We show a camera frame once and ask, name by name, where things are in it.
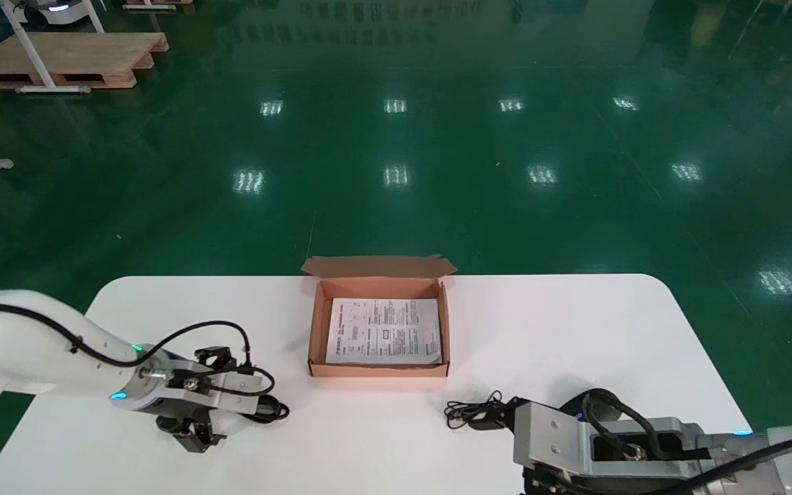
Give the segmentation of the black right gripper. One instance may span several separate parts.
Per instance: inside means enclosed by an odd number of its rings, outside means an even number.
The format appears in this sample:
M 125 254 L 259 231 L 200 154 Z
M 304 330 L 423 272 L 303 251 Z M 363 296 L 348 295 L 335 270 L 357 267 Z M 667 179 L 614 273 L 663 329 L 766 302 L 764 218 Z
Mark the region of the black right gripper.
M 527 399 L 522 397 L 513 397 L 505 404 L 501 404 L 496 411 L 496 425 L 515 432 L 516 411 L 525 404 Z M 522 494 L 574 494 L 569 486 L 574 485 L 575 475 L 575 472 L 547 464 L 525 466 L 522 468 L 522 479 L 524 479 Z

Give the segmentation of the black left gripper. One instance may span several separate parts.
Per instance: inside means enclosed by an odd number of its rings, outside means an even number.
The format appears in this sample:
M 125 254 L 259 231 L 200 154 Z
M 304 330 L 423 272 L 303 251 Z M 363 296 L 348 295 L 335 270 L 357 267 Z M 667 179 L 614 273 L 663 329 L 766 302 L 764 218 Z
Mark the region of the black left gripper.
M 238 369 L 238 360 L 227 346 L 210 346 L 195 351 L 200 373 L 229 373 Z M 161 432 L 172 436 L 188 453 L 205 453 L 219 445 L 226 436 L 212 429 L 210 407 L 186 400 L 156 401 L 156 424 Z

